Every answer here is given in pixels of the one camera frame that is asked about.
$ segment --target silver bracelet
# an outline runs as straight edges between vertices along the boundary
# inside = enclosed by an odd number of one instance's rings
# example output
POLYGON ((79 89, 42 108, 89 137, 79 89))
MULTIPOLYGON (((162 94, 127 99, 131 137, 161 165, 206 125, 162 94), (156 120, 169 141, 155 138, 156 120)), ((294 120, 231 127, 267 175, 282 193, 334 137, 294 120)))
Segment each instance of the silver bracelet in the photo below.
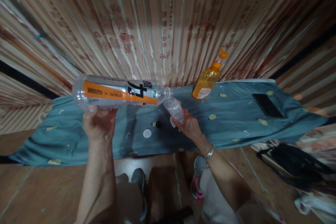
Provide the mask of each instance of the silver bracelet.
POLYGON ((210 158, 212 156, 212 154, 214 153, 214 150, 215 150, 214 146, 211 145, 211 148, 210 148, 208 154, 204 157, 204 159, 207 160, 208 158, 210 158))

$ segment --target black smartphone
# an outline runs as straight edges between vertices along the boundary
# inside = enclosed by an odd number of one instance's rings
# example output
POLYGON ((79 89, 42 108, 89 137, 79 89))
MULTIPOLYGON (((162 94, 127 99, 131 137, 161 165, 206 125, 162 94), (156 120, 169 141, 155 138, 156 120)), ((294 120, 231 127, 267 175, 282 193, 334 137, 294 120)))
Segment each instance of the black smartphone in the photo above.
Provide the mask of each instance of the black smartphone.
POLYGON ((258 103, 265 116, 270 118, 284 118, 280 111, 266 94, 253 94, 255 101, 258 103))

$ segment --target hand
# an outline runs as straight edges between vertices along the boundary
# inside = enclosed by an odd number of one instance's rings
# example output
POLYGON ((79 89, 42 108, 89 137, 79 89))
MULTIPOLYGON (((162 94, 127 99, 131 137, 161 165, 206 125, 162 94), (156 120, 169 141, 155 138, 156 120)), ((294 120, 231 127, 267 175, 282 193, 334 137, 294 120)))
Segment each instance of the hand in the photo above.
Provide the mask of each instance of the hand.
POLYGON ((183 109, 183 124, 173 118, 173 122, 176 126, 183 132, 185 136, 190 138, 192 141, 197 141, 201 138, 205 138, 202 133, 198 121, 193 117, 187 109, 183 109))
POLYGON ((83 115, 83 129, 89 142, 112 140, 118 109, 98 111, 97 106, 90 106, 83 115))

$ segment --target gray sneaker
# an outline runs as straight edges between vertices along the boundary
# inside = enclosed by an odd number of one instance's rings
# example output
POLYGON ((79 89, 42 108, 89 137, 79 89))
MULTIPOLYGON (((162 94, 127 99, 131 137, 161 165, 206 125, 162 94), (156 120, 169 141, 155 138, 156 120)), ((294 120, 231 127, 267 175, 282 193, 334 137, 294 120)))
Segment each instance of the gray sneaker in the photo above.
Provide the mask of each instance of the gray sneaker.
POLYGON ((140 189, 140 194, 142 197, 142 210, 140 215, 140 222, 143 221, 146 218, 148 207, 147 202, 144 196, 144 185, 145 185, 146 179, 144 171, 141 168, 135 169, 132 175, 131 183, 137 184, 140 189))
POLYGON ((201 178, 201 175, 205 168, 208 167, 207 162, 202 156, 197 156, 197 158, 194 161, 194 175, 192 178, 192 182, 190 184, 190 192, 192 196, 198 200, 203 198, 203 194, 201 192, 197 192, 196 186, 195 186, 195 180, 196 178, 201 178))

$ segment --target plastic bottle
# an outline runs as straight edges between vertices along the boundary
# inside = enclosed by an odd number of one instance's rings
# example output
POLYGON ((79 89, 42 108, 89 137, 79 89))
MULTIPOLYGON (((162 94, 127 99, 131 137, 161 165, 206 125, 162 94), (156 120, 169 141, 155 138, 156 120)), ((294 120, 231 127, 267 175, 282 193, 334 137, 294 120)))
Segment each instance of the plastic bottle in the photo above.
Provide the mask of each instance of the plastic bottle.
POLYGON ((229 53, 224 51, 223 48, 221 48, 220 51, 220 60, 214 61, 211 67, 205 69, 201 73, 201 76, 199 77, 192 94, 195 100, 205 100, 218 81, 221 72, 220 67, 222 66, 221 61, 222 59, 227 58, 229 55, 229 53))
POLYGON ((172 91, 155 80, 80 75, 72 86, 72 95, 75 104, 82 110, 90 105, 112 109, 125 106, 157 107, 172 97, 172 91))
POLYGON ((167 109, 169 114, 181 124, 183 124, 183 110, 179 101, 171 96, 163 102, 164 107, 167 109))

